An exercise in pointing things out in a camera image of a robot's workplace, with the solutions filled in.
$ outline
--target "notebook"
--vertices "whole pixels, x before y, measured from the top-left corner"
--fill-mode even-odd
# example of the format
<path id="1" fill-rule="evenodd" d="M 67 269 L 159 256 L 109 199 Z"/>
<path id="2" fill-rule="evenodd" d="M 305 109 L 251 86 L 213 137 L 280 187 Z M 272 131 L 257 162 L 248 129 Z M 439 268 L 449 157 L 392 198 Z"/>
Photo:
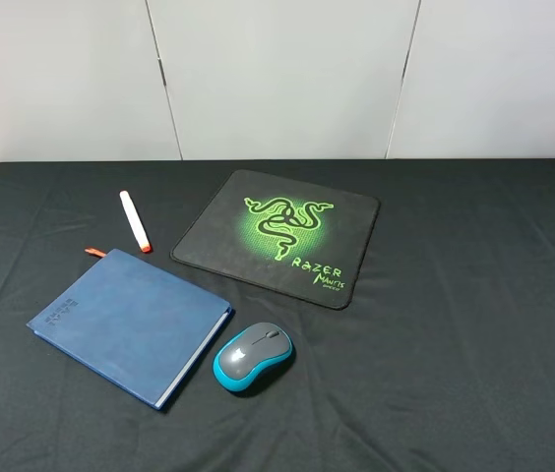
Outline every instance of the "notebook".
<path id="1" fill-rule="evenodd" d="M 230 312 L 213 293 L 114 249 L 27 326 L 160 409 Z"/>

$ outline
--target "green snake logo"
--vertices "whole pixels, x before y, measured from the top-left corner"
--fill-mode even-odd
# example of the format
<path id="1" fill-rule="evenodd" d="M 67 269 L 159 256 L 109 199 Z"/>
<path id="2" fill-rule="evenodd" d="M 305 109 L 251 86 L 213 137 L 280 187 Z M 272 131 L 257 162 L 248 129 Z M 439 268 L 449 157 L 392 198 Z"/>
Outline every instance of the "green snake logo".
<path id="1" fill-rule="evenodd" d="M 335 207 L 333 204 L 315 202 L 306 202 L 296 207 L 291 200 L 283 197 L 271 199 L 265 204 L 246 198 L 245 205 L 253 214 L 267 214 L 266 218 L 258 222 L 256 230 L 265 236 L 277 239 L 279 251 L 275 257 L 276 261 L 281 261 L 290 248 L 299 243 L 297 237 L 292 234 L 293 229 L 313 231 L 319 228 L 321 220 L 317 213 Z"/>

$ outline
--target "marker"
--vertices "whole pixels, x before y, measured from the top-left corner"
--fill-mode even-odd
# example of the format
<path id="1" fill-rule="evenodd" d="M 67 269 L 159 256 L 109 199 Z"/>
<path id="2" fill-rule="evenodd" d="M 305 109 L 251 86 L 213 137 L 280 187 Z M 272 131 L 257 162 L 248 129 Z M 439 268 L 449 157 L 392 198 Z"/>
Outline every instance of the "marker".
<path id="1" fill-rule="evenodd" d="M 142 226 L 142 221 L 140 221 L 136 207 L 133 205 L 131 197 L 129 197 L 129 192 L 126 190 L 120 192 L 120 200 L 122 201 L 124 212 L 127 213 L 129 224 L 133 230 L 133 235 L 136 237 L 136 241 L 140 245 L 140 249 L 143 253 L 149 253 L 151 251 L 151 243 L 149 243 L 147 233 L 144 230 L 144 226 Z"/>

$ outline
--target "wireless mouse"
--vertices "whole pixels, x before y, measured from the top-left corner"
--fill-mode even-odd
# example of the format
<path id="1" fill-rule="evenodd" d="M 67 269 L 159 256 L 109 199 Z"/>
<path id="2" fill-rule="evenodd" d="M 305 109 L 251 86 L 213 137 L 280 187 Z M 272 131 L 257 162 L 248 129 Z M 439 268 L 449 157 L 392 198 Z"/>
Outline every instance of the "wireless mouse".
<path id="1" fill-rule="evenodd" d="M 222 386 L 242 391 L 292 352 L 292 342 L 280 327 L 272 323 L 252 324 L 218 351 L 213 370 Z"/>

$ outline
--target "black mouse pad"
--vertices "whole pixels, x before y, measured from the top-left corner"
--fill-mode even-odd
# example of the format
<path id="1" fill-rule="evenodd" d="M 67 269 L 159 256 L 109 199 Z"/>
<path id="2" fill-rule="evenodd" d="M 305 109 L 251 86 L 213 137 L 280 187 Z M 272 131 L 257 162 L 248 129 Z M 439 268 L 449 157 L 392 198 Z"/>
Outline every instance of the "black mouse pad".
<path id="1" fill-rule="evenodd" d="M 171 256 L 341 309 L 351 299 L 378 207 L 371 197 L 238 170 Z"/>

